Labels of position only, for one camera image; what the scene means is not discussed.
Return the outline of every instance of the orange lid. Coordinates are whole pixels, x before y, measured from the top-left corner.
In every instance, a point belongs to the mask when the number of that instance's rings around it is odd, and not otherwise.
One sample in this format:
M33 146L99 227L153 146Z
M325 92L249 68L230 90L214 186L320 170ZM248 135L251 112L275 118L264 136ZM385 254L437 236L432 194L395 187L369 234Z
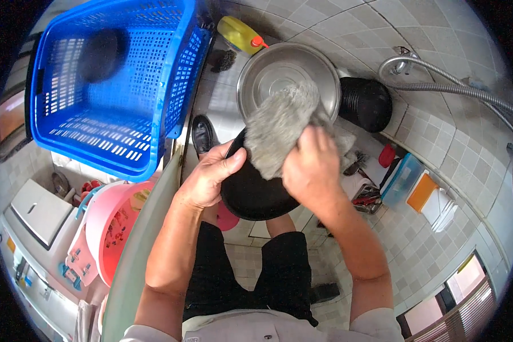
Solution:
M438 188L439 186L431 179L429 174L423 174L406 202L418 213L422 213L422 208L424 208L424 205L431 196L431 193L433 190Z
M257 48L260 45L264 46L265 48L269 48L269 46L266 43L264 43L264 40L262 39L262 37L256 36L253 39L251 39L251 46L253 48Z

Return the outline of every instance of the faucet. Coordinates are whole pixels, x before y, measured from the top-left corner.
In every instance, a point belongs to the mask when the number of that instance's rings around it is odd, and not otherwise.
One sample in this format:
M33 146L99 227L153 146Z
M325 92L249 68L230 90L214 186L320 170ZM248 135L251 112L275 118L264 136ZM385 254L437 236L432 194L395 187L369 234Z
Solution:
M414 58L420 58L420 56L417 55L417 53L410 51L404 46L396 46L396 48L399 50L400 56L408 56L408 57L414 57ZM395 68L390 70L391 75L399 75L404 73L405 75L408 75L409 72L412 69L412 63L411 62L405 62L401 61L397 63Z

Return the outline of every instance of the yellow dish soap bottle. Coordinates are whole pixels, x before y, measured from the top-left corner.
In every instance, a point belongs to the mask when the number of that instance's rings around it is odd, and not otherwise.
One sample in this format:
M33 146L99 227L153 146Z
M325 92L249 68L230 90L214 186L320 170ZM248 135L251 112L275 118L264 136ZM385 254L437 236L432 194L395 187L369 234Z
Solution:
M220 19L217 31L222 34L234 50L245 51L249 55L254 55L263 46L268 48L262 37L252 28L230 15Z

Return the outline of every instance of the black shorts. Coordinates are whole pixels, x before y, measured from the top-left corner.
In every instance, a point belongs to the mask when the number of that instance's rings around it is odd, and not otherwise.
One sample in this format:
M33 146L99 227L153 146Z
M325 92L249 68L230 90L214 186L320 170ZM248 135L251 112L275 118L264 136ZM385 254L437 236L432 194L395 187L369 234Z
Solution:
M202 222L183 322L234 309L272 309L306 319L315 327L318 322L310 311L311 280L306 237L292 231L274 237L262 247L260 277L254 291L245 290L233 274L222 232Z

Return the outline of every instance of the red bottle cap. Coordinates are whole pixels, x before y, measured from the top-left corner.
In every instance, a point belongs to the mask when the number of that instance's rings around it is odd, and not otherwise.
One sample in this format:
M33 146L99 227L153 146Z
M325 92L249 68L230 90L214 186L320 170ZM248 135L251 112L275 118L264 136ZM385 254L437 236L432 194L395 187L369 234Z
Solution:
M253 48L257 48L260 45L264 46L265 48L269 48L269 46L266 43L264 43L264 40L260 36L256 36L251 40L251 46Z

